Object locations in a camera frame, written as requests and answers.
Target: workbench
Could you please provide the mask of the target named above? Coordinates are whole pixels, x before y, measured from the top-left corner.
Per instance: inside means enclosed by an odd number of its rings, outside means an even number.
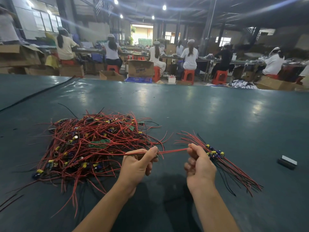
[[[37,92],[44,83],[54,86],[60,77],[0,75],[1,103],[12,102]],[[19,83],[33,84],[25,88]],[[231,180],[225,188],[217,173],[216,187],[242,231],[307,231],[309,214],[307,128],[309,125],[309,93],[236,89],[208,86],[175,86],[127,83],[73,78],[44,93],[0,112],[0,203],[11,191],[33,180],[28,171],[38,161],[51,140],[48,125],[34,125],[73,117],[61,103],[82,117],[89,113],[110,110],[133,112],[137,118],[152,117],[162,125],[151,135],[162,138],[168,131],[171,139],[166,150],[185,148],[174,144],[181,130],[199,135],[211,146],[224,151],[226,157],[257,183],[262,192],[253,192]],[[286,155],[298,162],[291,171],[276,163]],[[202,231],[192,198],[186,187],[183,169],[186,152],[170,153],[154,164],[132,199],[121,211],[112,231]],[[104,179],[109,190],[115,178]],[[1,232],[71,232],[102,195],[86,184],[78,188],[79,213],[60,187],[35,183],[23,189],[18,199],[0,213]]]

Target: person in black shirt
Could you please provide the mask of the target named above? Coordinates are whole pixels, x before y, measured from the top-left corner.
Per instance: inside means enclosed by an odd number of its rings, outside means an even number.
[[[226,43],[223,46],[223,49],[218,54],[216,54],[214,57],[218,58],[219,56],[221,56],[221,62],[217,63],[214,66],[214,68],[211,72],[212,78],[217,73],[218,70],[219,71],[227,71],[229,69],[230,62],[232,61],[232,57],[233,57],[233,52],[230,48],[230,43]]]

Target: white shirt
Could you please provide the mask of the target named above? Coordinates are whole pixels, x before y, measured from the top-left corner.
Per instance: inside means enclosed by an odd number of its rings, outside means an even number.
[[[117,50],[112,50],[109,46],[108,46],[108,42],[105,42],[104,43],[104,47],[106,49],[106,58],[108,59],[118,59],[119,56],[118,56],[118,47],[119,47],[119,44],[116,43],[117,45]]]
[[[278,72],[281,70],[281,66],[284,62],[284,57],[280,58],[279,54],[273,55],[272,57],[265,60],[266,68],[263,70],[263,74],[277,75]]]
[[[160,61],[159,58],[155,57],[155,46],[150,47],[149,53],[150,53],[150,60],[149,61],[152,61],[152,62],[159,62]]]
[[[309,76],[309,61],[305,62],[303,65],[306,65],[305,69],[300,73],[300,76]]]
[[[2,42],[19,40],[13,26],[13,18],[9,14],[0,14],[0,40]]]
[[[187,70],[195,70],[197,67],[196,59],[198,57],[197,49],[193,48],[193,54],[188,56],[189,48],[183,50],[181,57],[184,58],[183,68]]]
[[[180,45],[180,47],[176,46],[176,54],[178,56],[181,56],[183,52],[183,45]]]
[[[59,59],[71,60],[74,58],[74,54],[72,52],[71,47],[77,46],[77,44],[71,38],[67,36],[62,36],[62,37],[63,37],[63,47],[62,48],[58,46],[58,41],[57,41],[57,38],[55,37]]]

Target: right hand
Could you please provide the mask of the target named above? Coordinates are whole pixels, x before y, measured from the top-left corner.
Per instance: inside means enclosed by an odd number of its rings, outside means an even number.
[[[193,143],[188,144],[187,152],[190,158],[184,164],[184,169],[187,172],[187,185],[191,194],[205,187],[213,189],[217,168],[209,156],[201,146]]]

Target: hand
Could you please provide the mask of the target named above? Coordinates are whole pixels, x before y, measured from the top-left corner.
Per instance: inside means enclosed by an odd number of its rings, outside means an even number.
[[[117,183],[128,190],[129,197],[134,195],[136,186],[141,182],[144,175],[150,175],[152,170],[152,162],[158,162],[158,158],[156,158],[157,152],[158,148],[152,147],[148,151],[145,149],[129,151],[126,154],[138,154],[123,157],[122,167]]]
[[[191,194],[202,187],[213,189],[217,168],[209,156],[201,146],[193,143],[188,144],[187,152],[190,158],[184,164],[184,169],[187,171],[187,185]]]

